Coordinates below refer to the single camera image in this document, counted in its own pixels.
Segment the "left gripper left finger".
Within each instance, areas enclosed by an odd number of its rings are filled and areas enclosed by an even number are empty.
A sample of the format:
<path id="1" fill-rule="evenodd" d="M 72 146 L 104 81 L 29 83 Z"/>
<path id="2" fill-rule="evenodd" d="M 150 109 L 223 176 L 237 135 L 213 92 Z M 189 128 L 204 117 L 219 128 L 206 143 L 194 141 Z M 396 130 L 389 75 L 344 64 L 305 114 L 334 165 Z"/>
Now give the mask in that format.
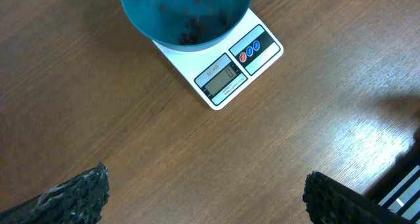
<path id="1" fill-rule="evenodd" d="M 2 223 L 98 223 L 108 203 L 109 170 L 99 163 L 13 208 L 1 212 Z"/>

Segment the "red beans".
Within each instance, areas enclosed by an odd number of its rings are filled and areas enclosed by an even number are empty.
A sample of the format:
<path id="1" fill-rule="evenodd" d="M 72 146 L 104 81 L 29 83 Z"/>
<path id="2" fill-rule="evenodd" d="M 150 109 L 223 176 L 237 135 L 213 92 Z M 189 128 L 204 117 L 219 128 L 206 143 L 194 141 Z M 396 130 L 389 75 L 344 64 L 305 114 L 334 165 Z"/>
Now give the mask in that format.
<path id="1" fill-rule="evenodd" d="M 236 22 L 230 0 L 163 0 L 158 13 L 163 32 L 181 46 L 214 41 Z"/>

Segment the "white digital kitchen scale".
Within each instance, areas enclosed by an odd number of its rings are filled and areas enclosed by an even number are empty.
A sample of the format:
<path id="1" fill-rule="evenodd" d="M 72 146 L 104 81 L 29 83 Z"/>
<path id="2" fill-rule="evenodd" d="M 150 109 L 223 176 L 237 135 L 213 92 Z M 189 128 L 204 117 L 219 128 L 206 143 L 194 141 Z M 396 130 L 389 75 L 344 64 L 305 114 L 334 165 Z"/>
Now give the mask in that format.
<path id="1" fill-rule="evenodd" d="M 224 108 L 284 53 L 251 9 L 227 36 L 206 49 L 180 51 L 154 44 L 213 110 Z"/>

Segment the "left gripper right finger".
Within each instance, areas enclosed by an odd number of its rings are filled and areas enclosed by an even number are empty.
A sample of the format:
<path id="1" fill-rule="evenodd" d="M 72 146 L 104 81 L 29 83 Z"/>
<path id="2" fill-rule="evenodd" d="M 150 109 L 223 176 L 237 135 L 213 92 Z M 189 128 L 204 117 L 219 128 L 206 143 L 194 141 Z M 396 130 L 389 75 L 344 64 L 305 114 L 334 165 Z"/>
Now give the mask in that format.
<path id="1" fill-rule="evenodd" d="M 306 176 L 303 202 L 315 224 L 410 224 L 318 171 Z"/>

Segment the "teal plastic bowl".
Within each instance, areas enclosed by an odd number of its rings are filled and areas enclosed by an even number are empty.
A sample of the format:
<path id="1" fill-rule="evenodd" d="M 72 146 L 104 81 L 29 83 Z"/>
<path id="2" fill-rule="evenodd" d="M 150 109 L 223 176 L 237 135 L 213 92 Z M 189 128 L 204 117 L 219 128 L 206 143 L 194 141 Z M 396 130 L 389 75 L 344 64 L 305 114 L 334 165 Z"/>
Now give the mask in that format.
<path id="1" fill-rule="evenodd" d="M 120 0 L 131 24 L 149 39 L 180 51 L 199 51 L 224 39 L 252 0 Z"/>

